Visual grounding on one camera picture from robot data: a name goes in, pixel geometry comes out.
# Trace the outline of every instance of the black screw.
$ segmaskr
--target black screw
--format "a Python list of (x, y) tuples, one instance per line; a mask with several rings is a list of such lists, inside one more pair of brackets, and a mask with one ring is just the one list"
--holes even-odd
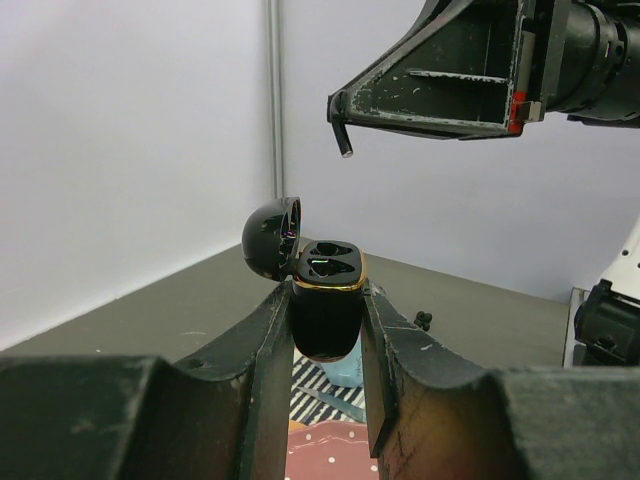
[(428, 332), (431, 328), (431, 320), (433, 320), (433, 315), (420, 310), (418, 313), (416, 313), (416, 319), (413, 321), (413, 323), (415, 323), (425, 332)]

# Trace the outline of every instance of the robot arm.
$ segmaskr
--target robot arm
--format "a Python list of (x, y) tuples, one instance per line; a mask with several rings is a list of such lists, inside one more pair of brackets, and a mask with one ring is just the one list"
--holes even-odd
[(575, 318), (583, 365), (640, 363), (640, 217)]
[(640, 127), (640, 4), (615, 0), (428, 1), (410, 31), (329, 97), (346, 125), (431, 138), (514, 137), (559, 111)]

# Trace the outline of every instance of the white robot part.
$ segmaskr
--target white robot part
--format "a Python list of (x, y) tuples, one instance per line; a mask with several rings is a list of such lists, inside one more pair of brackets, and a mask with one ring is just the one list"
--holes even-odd
[(602, 279), (611, 282), (612, 292), (640, 302), (640, 217)]

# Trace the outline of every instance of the open case lid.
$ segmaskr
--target open case lid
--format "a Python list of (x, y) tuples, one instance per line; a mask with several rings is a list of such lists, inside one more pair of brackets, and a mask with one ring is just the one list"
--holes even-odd
[(272, 200), (253, 212), (242, 231), (242, 253), (257, 274), (282, 282), (294, 271), (300, 242), (300, 199)]

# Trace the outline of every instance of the blue cup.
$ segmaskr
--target blue cup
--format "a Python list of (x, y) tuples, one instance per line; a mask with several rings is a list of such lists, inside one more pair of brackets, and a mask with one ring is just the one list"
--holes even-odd
[(342, 360), (321, 363), (320, 366), (332, 385), (337, 387), (356, 388), (364, 383), (362, 377), (362, 343), (360, 335), (353, 350)]

